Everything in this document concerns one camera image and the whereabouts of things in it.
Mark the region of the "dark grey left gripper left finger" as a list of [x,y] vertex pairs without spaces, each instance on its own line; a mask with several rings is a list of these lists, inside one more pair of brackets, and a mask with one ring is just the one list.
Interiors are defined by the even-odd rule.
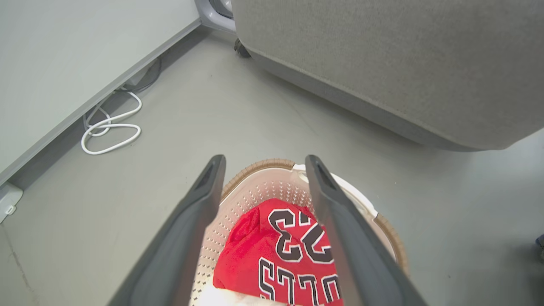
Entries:
[[110,306],[187,306],[206,227],[219,209],[226,158],[213,156],[144,250]]

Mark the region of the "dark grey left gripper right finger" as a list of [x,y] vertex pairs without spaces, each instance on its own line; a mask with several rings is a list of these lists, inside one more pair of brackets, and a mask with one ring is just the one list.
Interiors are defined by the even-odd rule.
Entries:
[[316,155],[305,159],[315,215],[328,231],[346,306],[427,303]]

